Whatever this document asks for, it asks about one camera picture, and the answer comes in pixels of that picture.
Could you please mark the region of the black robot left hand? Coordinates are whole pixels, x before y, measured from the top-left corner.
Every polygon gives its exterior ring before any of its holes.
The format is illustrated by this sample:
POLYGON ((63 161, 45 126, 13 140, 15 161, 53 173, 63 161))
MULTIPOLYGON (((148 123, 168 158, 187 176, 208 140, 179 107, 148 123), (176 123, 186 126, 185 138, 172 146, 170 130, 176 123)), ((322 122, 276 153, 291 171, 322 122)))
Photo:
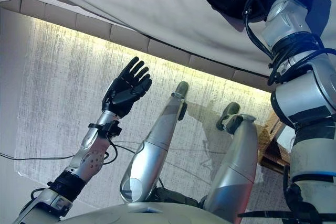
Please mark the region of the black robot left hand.
POLYGON ((120 119, 128 115, 152 85, 148 70, 144 61, 134 57, 109 85, 102 99, 102 111, 110 111, 120 119))

